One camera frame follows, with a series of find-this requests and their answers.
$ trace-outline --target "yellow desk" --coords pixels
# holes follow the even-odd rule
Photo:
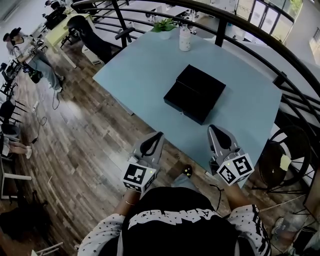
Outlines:
[[[55,52],[61,54],[75,69],[77,66],[76,64],[66,55],[66,53],[60,48],[60,42],[69,34],[69,29],[67,27],[68,21],[77,15],[81,15],[85,17],[85,19],[89,22],[90,26],[92,27],[93,31],[96,32],[96,28],[91,20],[91,15],[88,13],[80,14],[68,14],[67,17],[61,21],[53,30],[49,31],[49,33],[45,36],[45,43],[48,47],[53,48]]]

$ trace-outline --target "wooden floor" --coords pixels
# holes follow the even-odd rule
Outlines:
[[[49,237],[53,243],[64,242],[64,255],[76,255],[74,246],[112,213],[125,192],[120,182],[122,163],[127,160],[134,142],[152,131],[139,117],[128,115],[92,79],[101,65],[93,66],[81,53],[81,48],[81,43],[63,48],[77,64],[76,69],[59,55],[47,52],[58,72],[66,78],[56,110],[52,106],[54,92],[45,79],[34,84],[27,75],[20,73],[15,94],[16,99],[29,108],[40,101],[37,116],[29,111],[21,117],[22,142],[31,142],[37,136],[38,120],[47,118],[39,129],[37,142],[32,145],[31,159],[20,156],[17,172],[33,177],[25,183],[28,195],[37,190],[38,197],[48,201],[46,209],[53,223]],[[210,184],[219,186],[220,182],[206,176],[202,168],[168,142],[160,159],[160,174],[152,186],[169,186],[185,164],[193,166],[191,179],[216,207],[219,193]],[[244,190],[260,209],[297,197],[251,190],[253,182],[260,182],[257,172],[247,181]],[[279,216],[301,210],[303,200],[304,196],[262,212],[260,216],[268,232]],[[224,194],[218,212],[222,216],[230,213]],[[274,248],[272,251],[274,255],[279,254]]]

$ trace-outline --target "potted plant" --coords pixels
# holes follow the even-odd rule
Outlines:
[[[172,18],[165,18],[160,22],[155,22],[154,27],[153,29],[151,29],[151,31],[159,33],[160,38],[166,40],[169,39],[171,36],[170,31],[175,28],[176,26]]]

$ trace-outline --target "jeans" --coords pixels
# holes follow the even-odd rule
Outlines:
[[[42,52],[38,51],[32,60],[29,61],[28,65],[34,70],[42,72],[43,76],[48,80],[54,90],[61,88],[60,82],[51,66],[47,56]]]
[[[199,192],[199,190],[197,189],[197,187],[193,184],[193,182],[188,178],[187,175],[185,175],[184,173],[181,173],[171,184],[172,188],[187,188],[187,189],[191,189],[195,192]]]

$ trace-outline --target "light blue table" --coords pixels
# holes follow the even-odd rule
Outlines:
[[[198,36],[192,35],[190,51],[179,50],[178,32],[173,30],[169,40],[147,32],[107,63],[94,80],[208,172],[209,124],[230,131],[255,165],[275,121],[281,91],[243,60]],[[226,84],[203,125],[163,99],[188,64]]]

